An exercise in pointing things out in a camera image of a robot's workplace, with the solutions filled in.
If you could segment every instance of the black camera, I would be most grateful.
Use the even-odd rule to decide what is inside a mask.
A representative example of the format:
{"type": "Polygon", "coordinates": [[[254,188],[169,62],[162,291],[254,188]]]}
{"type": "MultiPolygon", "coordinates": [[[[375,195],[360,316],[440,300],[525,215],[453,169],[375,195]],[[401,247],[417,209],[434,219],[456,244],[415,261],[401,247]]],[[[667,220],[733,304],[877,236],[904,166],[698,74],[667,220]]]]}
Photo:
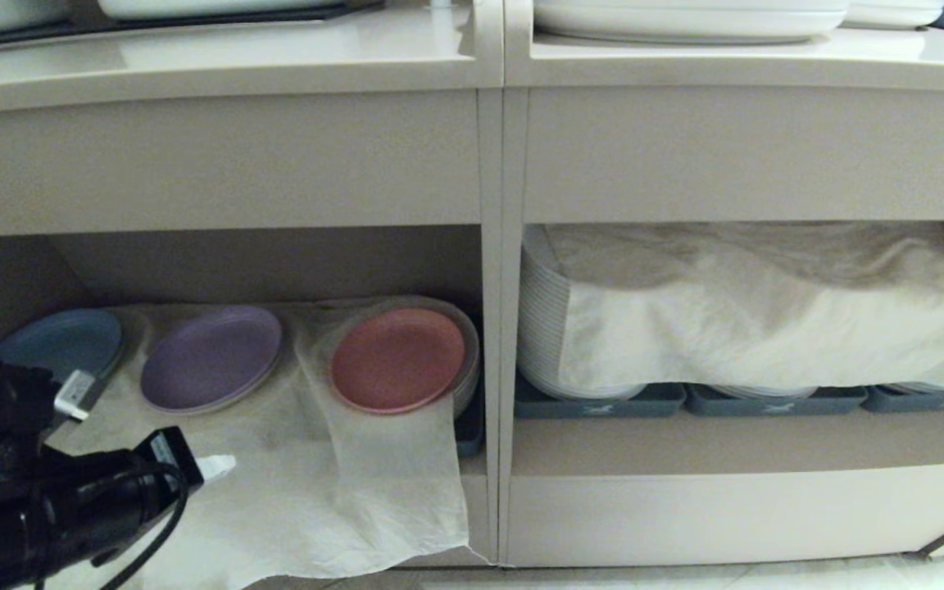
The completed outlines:
{"type": "Polygon", "coordinates": [[[105,588],[117,588],[172,533],[202,474],[180,429],[133,451],[68,456],[43,443],[61,385],[48,370],[0,365],[0,589],[41,586],[61,569],[100,566],[170,522],[105,588]]]}

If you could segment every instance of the white shelf unit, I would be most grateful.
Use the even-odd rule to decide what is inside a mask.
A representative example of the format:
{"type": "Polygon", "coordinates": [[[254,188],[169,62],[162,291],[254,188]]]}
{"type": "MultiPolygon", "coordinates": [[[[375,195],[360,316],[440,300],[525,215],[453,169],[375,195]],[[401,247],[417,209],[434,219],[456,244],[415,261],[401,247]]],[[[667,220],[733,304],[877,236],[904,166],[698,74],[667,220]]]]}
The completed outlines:
{"type": "Polygon", "coordinates": [[[482,311],[486,444],[461,477],[495,559],[501,4],[0,48],[0,338],[125,302],[482,311]]]}
{"type": "Polygon", "coordinates": [[[944,220],[944,30],[685,48],[537,34],[510,0],[505,115],[502,563],[820,559],[944,533],[944,414],[513,418],[525,224],[944,220]]]}

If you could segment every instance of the shelf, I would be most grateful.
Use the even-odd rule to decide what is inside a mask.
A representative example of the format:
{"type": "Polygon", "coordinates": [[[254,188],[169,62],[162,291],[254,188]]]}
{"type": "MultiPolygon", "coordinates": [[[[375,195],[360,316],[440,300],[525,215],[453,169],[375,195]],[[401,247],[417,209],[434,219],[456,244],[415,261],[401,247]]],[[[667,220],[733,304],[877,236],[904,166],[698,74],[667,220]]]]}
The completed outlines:
{"type": "Polygon", "coordinates": [[[944,90],[943,29],[836,29],[805,43],[690,46],[581,40],[532,27],[532,0],[506,4],[506,85],[944,90]]]}
{"type": "Polygon", "coordinates": [[[431,11],[407,0],[326,22],[146,29],[5,46],[0,111],[148,98],[499,87],[501,10],[501,0],[431,11]]]}
{"type": "Polygon", "coordinates": [[[944,464],[944,412],[517,420],[514,477],[772,474],[944,464]]]}

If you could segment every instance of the floor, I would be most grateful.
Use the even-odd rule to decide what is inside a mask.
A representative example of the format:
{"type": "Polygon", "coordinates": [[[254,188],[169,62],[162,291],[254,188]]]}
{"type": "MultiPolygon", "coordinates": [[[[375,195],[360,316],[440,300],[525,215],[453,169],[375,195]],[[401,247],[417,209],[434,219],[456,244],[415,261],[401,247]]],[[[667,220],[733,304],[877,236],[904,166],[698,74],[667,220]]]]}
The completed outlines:
{"type": "Polygon", "coordinates": [[[944,557],[783,564],[566,570],[387,571],[363,578],[273,578],[247,590],[944,590],[944,557]]]}

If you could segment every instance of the purple plate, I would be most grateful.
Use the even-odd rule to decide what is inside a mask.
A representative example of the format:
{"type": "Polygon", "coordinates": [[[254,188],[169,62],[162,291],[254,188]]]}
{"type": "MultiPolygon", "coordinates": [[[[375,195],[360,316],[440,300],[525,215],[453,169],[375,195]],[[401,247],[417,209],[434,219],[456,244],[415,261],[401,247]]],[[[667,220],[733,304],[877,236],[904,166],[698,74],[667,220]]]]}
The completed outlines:
{"type": "Polygon", "coordinates": [[[220,410],[252,392],[272,370],[282,325],[272,313],[230,306],[169,333],[141,374],[147,402],[171,414],[220,410]]]}

